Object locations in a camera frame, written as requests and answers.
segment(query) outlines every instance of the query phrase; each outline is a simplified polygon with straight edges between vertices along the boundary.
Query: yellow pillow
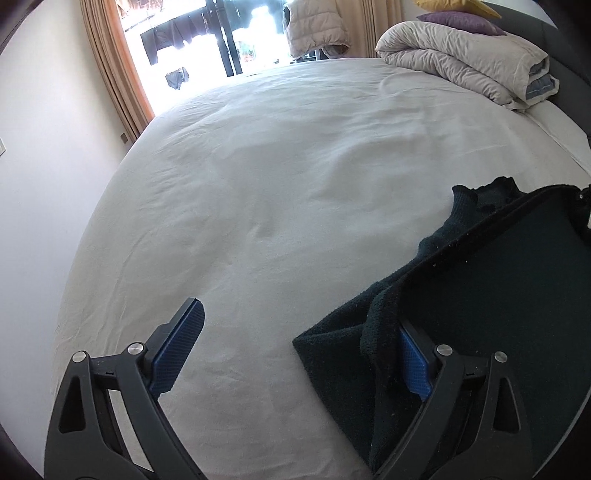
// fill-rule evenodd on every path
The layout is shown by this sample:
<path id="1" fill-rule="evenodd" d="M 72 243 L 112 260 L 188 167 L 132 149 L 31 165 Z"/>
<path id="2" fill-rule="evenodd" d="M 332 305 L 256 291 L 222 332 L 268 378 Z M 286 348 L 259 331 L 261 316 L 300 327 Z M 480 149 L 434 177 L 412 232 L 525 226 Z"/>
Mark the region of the yellow pillow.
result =
<path id="1" fill-rule="evenodd" d="M 414 0 L 416 6 L 428 12 L 468 12 L 485 18 L 500 18 L 501 16 L 480 0 Z"/>

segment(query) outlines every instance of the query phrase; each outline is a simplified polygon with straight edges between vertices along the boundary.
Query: white bed sheet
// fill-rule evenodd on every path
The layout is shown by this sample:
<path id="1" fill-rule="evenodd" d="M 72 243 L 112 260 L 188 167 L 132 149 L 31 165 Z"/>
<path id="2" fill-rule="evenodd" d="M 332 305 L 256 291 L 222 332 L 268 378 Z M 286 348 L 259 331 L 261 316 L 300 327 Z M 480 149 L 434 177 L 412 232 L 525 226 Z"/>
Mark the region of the white bed sheet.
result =
<path id="1" fill-rule="evenodd" d="M 146 340 L 188 296 L 206 325 L 161 405 L 212 480 L 368 479 L 291 340 L 410 260 L 455 184 L 591 177 L 538 125 L 378 59 L 237 79 L 156 118 L 96 208 L 64 293 L 70 355 Z"/>

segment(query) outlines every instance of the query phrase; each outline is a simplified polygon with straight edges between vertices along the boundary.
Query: hanging clothes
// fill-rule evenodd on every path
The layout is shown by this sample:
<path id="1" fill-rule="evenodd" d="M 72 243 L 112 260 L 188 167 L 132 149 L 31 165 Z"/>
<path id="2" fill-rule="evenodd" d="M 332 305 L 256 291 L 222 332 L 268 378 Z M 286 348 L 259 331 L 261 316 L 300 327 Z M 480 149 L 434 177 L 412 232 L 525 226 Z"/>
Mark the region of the hanging clothes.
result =
<path id="1" fill-rule="evenodd" d="M 180 90 L 181 85 L 189 81 L 189 73 L 185 67 L 181 67 L 174 72 L 167 73 L 166 81 L 168 82 L 169 87 L 174 88 L 175 90 Z"/>
<path id="2" fill-rule="evenodd" d="M 184 47 L 185 42 L 191 43 L 194 37 L 207 35 L 207 14 L 206 8 L 200 8 L 142 33 L 140 37 L 150 65 L 158 63 L 158 50 L 171 46 L 179 50 Z"/>
<path id="3" fill-rule="evenodd" d="M 285 37 L 295 59 L 322 48 L 329 58 L 351 47 L 349 32 L 335 0 L 293 0 L 284 8 Z"/>

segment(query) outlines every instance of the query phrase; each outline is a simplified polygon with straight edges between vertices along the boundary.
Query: folded duvet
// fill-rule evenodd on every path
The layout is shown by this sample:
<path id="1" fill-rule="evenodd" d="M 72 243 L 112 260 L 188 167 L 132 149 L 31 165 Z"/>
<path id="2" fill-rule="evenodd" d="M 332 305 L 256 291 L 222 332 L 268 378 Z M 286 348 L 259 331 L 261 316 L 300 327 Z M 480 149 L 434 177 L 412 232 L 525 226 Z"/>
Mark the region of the folded duvet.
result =
<path id="1" fill-rule="evenodd" d="M 511 109 L 525 109 L 558 91 L 548 54 L 508 33 L 490 36 L 429 22 L 402 22 L 379 39 L 390 65 L 438 75 Z"/>

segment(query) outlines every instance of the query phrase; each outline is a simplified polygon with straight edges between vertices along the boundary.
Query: curtain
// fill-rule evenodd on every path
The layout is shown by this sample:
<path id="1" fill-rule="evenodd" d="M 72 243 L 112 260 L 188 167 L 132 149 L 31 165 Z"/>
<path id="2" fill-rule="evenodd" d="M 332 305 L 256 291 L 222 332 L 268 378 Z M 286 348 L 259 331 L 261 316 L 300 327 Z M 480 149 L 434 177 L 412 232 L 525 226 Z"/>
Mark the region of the curtain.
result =
<path id="1" fill-rule="evenodd" d="M 353 42 L 348 57 L 377 57 L 379 38 L 402 21 L 401 0 L 337 0 L 337 8 Z"/>
<path id="2" fill-rule="evenodd" d="M 127 137 L 135 142 L 154 112 L 131 58 L 114 0 L 80 0 L 82 17 L 100 73 Z"/>

